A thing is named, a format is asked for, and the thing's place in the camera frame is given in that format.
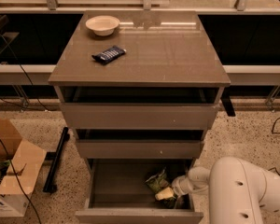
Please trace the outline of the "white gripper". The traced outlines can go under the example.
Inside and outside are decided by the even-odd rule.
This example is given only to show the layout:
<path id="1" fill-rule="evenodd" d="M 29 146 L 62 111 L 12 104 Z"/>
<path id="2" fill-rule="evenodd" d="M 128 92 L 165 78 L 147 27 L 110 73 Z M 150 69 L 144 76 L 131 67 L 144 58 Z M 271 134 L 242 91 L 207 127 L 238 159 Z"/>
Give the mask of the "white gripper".
<path id="1" fill-rule="evenodd" d="M 175 194 L 177 196 L 183 196 L 192 193 L 194 190 L 193 184 L 190 182 L 189 178 L 185 175 L 177 177 L 172 182 L 172 189 L 167 187 L 160 192 L 155 194 L 157 201 L 174 198 Z"/>

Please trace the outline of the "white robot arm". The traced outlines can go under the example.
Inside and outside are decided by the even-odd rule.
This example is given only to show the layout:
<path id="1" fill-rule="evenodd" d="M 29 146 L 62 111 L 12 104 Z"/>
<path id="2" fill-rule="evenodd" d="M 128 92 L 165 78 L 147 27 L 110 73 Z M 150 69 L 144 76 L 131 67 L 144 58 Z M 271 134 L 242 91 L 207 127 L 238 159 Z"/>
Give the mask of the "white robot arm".
<path id="1" fill-rule="evenodd" d="M 155 198 L 202 193 L 209 199 L 209 224 L 263 224 L 263 210 L 280 211 L 280 175 L 234 157 L 217 160 L 211 169 L 189 169 Z"/>

